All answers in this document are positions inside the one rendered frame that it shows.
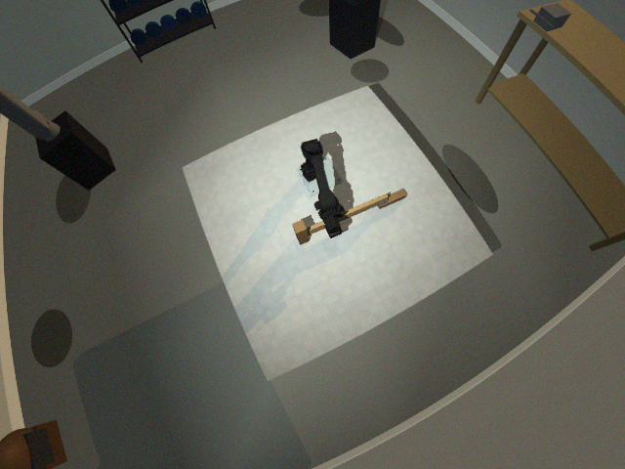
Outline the long brown wooden rail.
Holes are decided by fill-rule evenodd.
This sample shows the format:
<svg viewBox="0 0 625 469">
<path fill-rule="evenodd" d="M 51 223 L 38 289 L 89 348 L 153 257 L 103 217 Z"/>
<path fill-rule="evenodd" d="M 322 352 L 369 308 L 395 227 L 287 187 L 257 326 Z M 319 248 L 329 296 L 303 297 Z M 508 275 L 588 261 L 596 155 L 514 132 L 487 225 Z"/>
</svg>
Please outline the long brown wooden rail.
<svg viewBox="0 0 625 469">
<path fill-rule="evenodd" d="M 344 220 L 346 220 L 348 218 L 351 218 L 352 216 L 357 215 L 357 214 L 359 214 L 359 213 L 361 213 L 361 212 L 363 212 L 363 211 L 365 211 L 367 209 L 370 209 L 370 208 L 372 208 L 374 206 L 379 206 L 380 203 L 382 203 L 383 201 L 385 201 L 387 199 L 388 199 L 387 194 L 384 194 L 384 195 L 382 195 L 382 196 L 380 196 L 380 197 L 378 197 L 376 199 L 373 199 L 371 201 L 366 201 L 366 202 L 360 204 L 357 207 L 354 207 L 354 208 L 352 208 L 350 210 L 347 210 L 345 215 L 343 217 L 338 218 L 338 220 L 339 220 L 339 222 L 342 222 L 342 221 L 344 221 Z M 316 233 L 318 231 L 321 231 L 321 230 L 325 229 L 324 226 L 325 226 L 325 224 L 322 221 L 320 223 L 317 223 L 317 224 L 315 224 L 313 226 L 308 227 L 307 228 L 308 235 L 312 235 L 312 234 L 314 234 L 314 233 Z"/>
</svg>

